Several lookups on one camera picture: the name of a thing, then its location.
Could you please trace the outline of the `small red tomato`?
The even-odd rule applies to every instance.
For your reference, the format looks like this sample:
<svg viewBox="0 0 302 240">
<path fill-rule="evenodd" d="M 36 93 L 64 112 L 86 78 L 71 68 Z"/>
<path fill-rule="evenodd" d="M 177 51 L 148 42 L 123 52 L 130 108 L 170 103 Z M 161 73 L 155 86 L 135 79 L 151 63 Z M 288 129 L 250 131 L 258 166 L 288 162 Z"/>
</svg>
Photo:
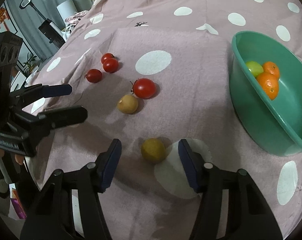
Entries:
<svg viewBox="0 0 302 240">
<path fill-rule="evenodd" d="M 101 57 L 101 63 L 103 64 L 107 59 L 112 59 L 112 58 L 114 58 L 114 55 L 112 53 L 105 53 Z"/>
<path fill-rule="evenodd" d="M 102 80 L 103 74 L 98 69 L 90 69 L 86 74 L 85 78 L 90 83 L 98 83 Z"/>
<path fill-rule="evenodd" d="M 118 70 L 119 63 L 115 58 L 106 59 L 103 63 L 103 69 L 107 73 L 114 73 Z"/>
</svg>

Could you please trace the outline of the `brown longan fruit back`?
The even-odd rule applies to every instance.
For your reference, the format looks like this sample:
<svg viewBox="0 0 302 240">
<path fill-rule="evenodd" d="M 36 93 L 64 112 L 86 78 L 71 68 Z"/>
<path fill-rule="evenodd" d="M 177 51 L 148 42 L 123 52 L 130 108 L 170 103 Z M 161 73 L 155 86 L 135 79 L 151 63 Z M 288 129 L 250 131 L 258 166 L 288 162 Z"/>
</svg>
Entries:
<svg viewBox="0 0 302 240">
<path fill-rule="evenodd" d="M 124 114 L 133 114 L 138 109 L 139 101 L 133 95 L 123 96 L 117 103 L 117 109 Z"/>
</svg>

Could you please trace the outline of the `brown longan fruit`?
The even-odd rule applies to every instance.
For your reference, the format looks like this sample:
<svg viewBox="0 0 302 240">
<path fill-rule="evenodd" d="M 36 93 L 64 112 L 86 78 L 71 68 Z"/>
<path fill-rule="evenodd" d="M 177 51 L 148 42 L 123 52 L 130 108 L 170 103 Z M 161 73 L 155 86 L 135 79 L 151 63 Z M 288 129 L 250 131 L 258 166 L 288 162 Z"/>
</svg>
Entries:
<svg viewBox="0 0 302 240">
<path fill-rule="evenodd" d="M 139 101 L 133 95 L 123 96 L 117 103 L 117 109 L 124 114 L 133 114 L 138 109 Z"/>
<path fill-rule="evenodd" d="M 164 144 L 157 138 L 150 138 L 144 141 L 141 145 L 141 155 L 152 164 L 158 164 L 167 157 Z"/>
</svg>

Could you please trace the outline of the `large red tomato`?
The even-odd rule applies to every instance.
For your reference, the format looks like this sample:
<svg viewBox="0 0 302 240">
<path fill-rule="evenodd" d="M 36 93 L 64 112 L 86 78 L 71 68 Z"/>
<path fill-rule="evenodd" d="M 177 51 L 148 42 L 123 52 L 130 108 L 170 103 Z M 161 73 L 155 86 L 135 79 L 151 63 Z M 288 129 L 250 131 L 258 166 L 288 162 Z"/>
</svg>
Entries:
<svg viewBox="0 0 302 240">
<path fill-rule="evenodd" d="M 156 93 L 155 83 L 147 78 L 137 79 L 132 83 L 131 92 L 138 98 L 149 99 Z"/>
</svg>

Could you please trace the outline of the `green plastic bowl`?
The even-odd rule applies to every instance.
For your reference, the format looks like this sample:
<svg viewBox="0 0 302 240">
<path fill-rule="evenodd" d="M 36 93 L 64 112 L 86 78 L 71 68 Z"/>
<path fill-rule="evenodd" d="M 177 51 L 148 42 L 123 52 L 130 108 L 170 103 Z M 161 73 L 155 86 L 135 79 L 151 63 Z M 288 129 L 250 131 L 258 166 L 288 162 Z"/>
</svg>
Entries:
<svg viewBox="0 0 302 240">
<path fill-rule="evenodd" d="M 253 31 L 232 39 L 229 90 L 250 137 L 266 152 L 302 152 L 302 61 L 278 41 Z"/>
</svg>

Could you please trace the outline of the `brown longan fruit front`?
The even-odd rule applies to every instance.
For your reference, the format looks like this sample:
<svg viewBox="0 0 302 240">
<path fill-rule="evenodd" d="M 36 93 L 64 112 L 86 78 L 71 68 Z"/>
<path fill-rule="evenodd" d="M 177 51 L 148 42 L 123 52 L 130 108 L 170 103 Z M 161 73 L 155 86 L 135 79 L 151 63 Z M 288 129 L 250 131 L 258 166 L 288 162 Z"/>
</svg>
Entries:
<svg viewBox="0 0 302 240">
<path fill-rule="evenodd" d="M 150 138 L 144 141 L 141 145 L 141 155 L 152 164 L 158 164 L 167 157 L 164 144 L 157 138 Z"/>
</svg>

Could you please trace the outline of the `large orange front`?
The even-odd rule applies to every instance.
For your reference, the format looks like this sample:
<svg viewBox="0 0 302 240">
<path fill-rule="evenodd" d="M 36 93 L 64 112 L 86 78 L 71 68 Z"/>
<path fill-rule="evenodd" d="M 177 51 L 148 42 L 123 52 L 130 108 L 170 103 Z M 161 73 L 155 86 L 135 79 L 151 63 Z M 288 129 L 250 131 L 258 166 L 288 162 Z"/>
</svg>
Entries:
<svg viewBox="0 0 302 240">
<path fill-rule="evenodd" d="M 263 72 L 256 77 L 256 80 L 270 100 L 274 100 L 278 96 L 279 83 L 272 74 Z"/>
</svg>

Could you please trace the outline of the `green fruit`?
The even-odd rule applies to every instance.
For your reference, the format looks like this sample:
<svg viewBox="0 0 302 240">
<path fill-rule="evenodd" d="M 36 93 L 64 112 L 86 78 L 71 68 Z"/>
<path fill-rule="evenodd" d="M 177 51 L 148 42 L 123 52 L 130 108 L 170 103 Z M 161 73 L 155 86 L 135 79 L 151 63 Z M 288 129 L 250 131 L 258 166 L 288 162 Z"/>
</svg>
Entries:
<svg viewBox="0 0 302 240">
<path fill-rule="evenodd" d="M 254 77 L 257 77 L 264 72 L 264 69 L 261 64 L 255 61 L 247 61 L 246 66 Z"/>
</svg>

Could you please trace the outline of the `black phone tripod stand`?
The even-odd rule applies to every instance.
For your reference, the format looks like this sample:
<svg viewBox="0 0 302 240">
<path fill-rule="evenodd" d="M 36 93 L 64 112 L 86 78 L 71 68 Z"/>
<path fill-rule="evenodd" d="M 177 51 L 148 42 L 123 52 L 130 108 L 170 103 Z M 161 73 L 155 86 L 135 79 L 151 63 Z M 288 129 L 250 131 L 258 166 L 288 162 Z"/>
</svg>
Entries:
<svg viewBox="0 0 302 240">
<path fill-rule="evenodd" d="M 32 7 L 37 14 L 44 20 L 43 23 L 38 28 L 48 39 L 49 42 L 54 44 L 57 48 L 61 48 L 65 44 L 62 31 L 58 26 L 51 21 L 49 18 L 46 18 L 33 4 L 32 0 L 22 0 L 19 8 L 26 9 L 28 6 Z"/>
</svg>

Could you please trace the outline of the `small red tomato front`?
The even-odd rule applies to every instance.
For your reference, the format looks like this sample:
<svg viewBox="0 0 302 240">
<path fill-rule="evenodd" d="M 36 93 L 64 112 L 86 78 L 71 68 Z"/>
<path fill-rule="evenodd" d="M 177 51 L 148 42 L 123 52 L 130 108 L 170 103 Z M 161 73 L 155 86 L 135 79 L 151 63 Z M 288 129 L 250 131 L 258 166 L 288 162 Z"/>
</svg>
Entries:
<svg viewBox="0 0 302 240">
<path fill-rule="evenodd" d="M 114 73 L 118 70 L 119 63 L 115 58 L 106 59 L 103 63 L 103 69 L 107 73 Z"/>
</svg>

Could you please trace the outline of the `small red tomato back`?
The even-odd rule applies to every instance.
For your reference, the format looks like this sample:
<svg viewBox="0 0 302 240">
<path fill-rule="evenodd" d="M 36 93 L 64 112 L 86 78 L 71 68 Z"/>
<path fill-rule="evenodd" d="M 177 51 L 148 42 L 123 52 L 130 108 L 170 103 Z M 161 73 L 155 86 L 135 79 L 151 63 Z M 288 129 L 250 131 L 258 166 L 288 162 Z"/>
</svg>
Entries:
<svg viewBox="0 0 302 240">
<path fill-rule="evenodd" d="M 112 53 L 105 53 L 101 57 L 101 63 L 103 64 L 107 59 L 112 59 L 112 58 L 114 58 L 114 55 Z"/>
</svg>

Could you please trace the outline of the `crumpled clothes pile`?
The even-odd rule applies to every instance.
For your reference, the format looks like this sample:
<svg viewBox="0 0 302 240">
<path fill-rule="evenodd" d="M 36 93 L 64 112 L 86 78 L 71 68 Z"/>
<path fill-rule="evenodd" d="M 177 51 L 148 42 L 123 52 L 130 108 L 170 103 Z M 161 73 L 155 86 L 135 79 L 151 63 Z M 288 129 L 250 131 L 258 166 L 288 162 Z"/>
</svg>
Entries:
<svg viewBox="0 0 302 240">
<path fill-rule="evenodd" d="M 88 13 L 88 10 L 76 12 L 74 15 L 66 18 L 64 20 L 66 27 L 62 30 L 64 33 L 72 33 L 73 29 L 77 26 L 80 20 Z"/>
</svg>

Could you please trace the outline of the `white cylinder lamp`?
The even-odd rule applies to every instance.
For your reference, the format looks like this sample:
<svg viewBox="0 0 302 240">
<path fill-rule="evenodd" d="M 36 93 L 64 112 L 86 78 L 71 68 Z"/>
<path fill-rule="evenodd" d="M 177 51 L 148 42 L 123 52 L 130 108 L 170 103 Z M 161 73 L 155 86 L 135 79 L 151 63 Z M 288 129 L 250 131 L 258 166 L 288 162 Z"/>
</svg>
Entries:
<svg viewBox="0 0 302 240">
<path fill-rule="evenodd" d="M 67 18 L 78 12 L 73 0 L 66 0 L 63 3 L 60 3 L 60 5 L 57 6 L 57 10 L 63 22 L 65 22 Z"/>
</svg>

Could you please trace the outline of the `grey curtain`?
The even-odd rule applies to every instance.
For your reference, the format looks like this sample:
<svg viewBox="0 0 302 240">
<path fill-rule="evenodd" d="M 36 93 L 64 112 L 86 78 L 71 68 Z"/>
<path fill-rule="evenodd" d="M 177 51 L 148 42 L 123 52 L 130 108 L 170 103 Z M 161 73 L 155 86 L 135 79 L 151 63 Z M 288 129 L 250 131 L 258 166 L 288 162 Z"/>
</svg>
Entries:
<svg viewBox="0 0 302 240">
<path fill-rule="evenodd" d="M 31 6 L 20 9 L 19 5 L 21 1 L 22 0 L 6 0 L 5 3 L 21 31 L 24 41 L 28 43 L 37 57 L 44 61 L 52 57 L 58 51 L 58 48 L 50 43 L 49 39 L 39 30 L 39 26 L 43 22 L 43 17 L 41 17 Z M 65 24 L 63 23 L 57 7 L 65 1 L 67 0 L 32 0 L 33 4 L 43 14 L 44 18 L 52 20 L 59 29 L 63 29 Z M 73 3 L 78 11 L 83 11 L 89 10 L 93 2 L 91 0 L 73 0 Z"/>
</svg>

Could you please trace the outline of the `pink polka dot cloth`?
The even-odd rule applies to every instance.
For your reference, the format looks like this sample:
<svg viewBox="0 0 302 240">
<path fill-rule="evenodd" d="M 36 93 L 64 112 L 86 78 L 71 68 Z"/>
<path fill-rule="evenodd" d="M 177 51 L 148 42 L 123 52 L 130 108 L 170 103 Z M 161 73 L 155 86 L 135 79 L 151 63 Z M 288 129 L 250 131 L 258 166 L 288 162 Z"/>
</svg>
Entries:
<svg viewBox="0 0 302 240">
<path fill-rule="evenodd" d="M 57 169 L 68 172 L 94 161 L 115 138 L 122 155 L 111 186 L 100 196 L 113 239 L 188 239 L 200 205 L 189 187 L 177 146 L 191 148 L 218 168 L 246 169 L 288 237 L 302 218 L 302 153 L 278 157 L 247 134 L 229 94 L 234 34 L 249 30 L 280 42 L 302 61 L 302 5 L 298 0 L 95 0 L 66 44 L 33 84 L 68 83 L 73 91 L 41 99 L 26 111 L 82 105 L 86 122 L 57 129 L 29 162 L 43 186 Z M 112 53 L 118 70 L 101 57 Z M 103 78 L 90 83 L 85 74 Z M 141 99 L 132 83 L 147 78 L 156 93 Z M 133 114 L 117 109 L 125 95 L 139 101 Z M 141 145 L 165 146 L 166 159 L 146 161 Z"/>
</svg>

